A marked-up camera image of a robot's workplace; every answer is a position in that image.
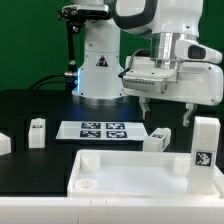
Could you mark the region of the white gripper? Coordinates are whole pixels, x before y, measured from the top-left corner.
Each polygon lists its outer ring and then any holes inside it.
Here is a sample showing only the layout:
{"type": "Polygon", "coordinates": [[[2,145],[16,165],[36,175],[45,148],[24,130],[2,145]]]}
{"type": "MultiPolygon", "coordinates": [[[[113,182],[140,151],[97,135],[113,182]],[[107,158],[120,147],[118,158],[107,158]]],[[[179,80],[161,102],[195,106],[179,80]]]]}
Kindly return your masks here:
{"type": "Polygon", "coordinates": [[[184,102],[183,125],[189,126],[194,104],[217,105],[223,98],[223,72],[214,64],[181,62],[176,69],[156,68],[148,57],[135,57],[122,77],[124,92],[140,96],[142,118],[148,120],[148,98],[184,102]]]}

